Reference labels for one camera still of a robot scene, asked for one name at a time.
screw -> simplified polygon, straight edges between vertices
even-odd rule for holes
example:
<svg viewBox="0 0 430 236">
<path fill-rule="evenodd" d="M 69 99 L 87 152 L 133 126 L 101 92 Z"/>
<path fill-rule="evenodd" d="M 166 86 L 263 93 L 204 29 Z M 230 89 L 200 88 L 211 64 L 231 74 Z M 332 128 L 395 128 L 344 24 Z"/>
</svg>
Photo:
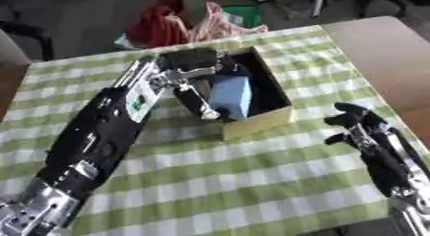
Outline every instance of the screw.
<svg viewBox="0 0 430 236">
<path fill-rule="evenodd" d="M 114 115 L 115 117 L 118 117 L 120 114 L 121 114 L 121 111 L 120 111 L 119 109 L 115 109 L 115 110 L 113 110 L 113 115 Z"/>
</svg>

fabric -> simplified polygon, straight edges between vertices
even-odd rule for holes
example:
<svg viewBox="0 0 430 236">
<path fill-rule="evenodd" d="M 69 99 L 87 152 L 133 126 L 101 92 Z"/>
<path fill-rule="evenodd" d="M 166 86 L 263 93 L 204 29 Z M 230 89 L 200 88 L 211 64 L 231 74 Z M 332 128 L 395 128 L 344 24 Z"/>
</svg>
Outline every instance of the fabric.
<svg viewBox="0 0 430 236">
<path fill-rule="evenodd" d="M 428 152 L 319 26 L 31 65 L 0 126 L 0 191 L 14 195 L 62 128 L 134 59 L 197 46 L 256 46 L 293 104 L 289 123 L 223 142 L 166 94 L 70 235 L 296 235 L 385 217 L 386 201 L 323 117 L 365 106 Z"/>
<path fill-rule="evenodd" d="M 265 33 L 269 31 L 266 25 L 247 29 L 226 20 L 221 7 L 213 2 L 206 4 L 207 12 L 203 21 L 188 32 L 190 42 L 206 41 L 216 38 Z"/>
<path fill-rule="evenodd" d="M 127 38 L 150 48 L 187 43 L 187 30 L 177 16 L 182 10 L 182 0 L 157 0 L 126 29 Z"/>
</svg>

floor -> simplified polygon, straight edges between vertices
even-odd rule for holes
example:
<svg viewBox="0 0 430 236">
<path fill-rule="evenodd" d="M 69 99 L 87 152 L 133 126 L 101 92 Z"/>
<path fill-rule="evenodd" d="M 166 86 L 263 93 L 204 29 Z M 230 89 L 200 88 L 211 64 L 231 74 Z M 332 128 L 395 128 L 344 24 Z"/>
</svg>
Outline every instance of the floor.
<svg viewBox="0 0 430 236">
<path fill-rule="evenodd" d="M 112 41 L 125 27 L 134 22 L 139 12 L 155 0 L 14 0 L 22 11 L 21 22 L 45 29 L 54 40 L 56 58 L 72 58 L 115 51 Z M 221 5 L 254 4 L 254 0 L 210 0 Z M 270 30 L 324 24 L 356 19 L 354 3 L 348 0 L 332 1 L 318 18 L 309 18 L 312 4 L 308 0 L 295 2 L 294 10 L 287 12 L 274 2 L 258 5 L 264 23 Z M 377 0 L 369 8 L 369 16 L 395 13 L 395 6 Z M 11 20 L 11 14 L 0 7 L 0 20 Z M 430 7 L 414 7 L 402 19 L 419 34 L 430 40 Z M 39 58 L 36 44 L 18 38 L 18 43 L 32 59 Z"/>
</svg>

pink cloth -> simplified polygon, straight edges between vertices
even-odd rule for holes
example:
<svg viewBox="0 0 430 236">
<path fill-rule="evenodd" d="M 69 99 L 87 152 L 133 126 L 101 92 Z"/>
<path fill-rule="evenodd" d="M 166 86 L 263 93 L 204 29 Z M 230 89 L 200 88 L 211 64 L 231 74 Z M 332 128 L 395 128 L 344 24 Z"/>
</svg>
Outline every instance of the pink cloth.
<svg viewBox="0 0 430 236">
<path fill-rule="evenodd" d="M 207 13 L 203 21 L 188 32 L 189 42 L 206 41 L 228 36 L 265 33 L 269 31 L 266 25 L 247 29 L 223 20 L 221 17 L 223 11 L 216 3 L 208 2 L 206 3 L 206 8 Z"/>
</svg>

red cloth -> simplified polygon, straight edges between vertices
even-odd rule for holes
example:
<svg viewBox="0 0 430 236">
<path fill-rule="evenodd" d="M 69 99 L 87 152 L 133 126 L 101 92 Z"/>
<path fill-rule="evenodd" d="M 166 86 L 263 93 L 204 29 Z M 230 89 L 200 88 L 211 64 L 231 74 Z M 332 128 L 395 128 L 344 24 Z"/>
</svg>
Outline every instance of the red cloth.
<svg viewBox="0 0 430 236">
<path fill-rule="evenodd" d="M 186 28 L 176 16 L 182 10 L 182 0 L 157 0 L 141 13 L 136 24 L 126 29 L 127 39 L 150 48 L 187 43 Z"/>
</svg>

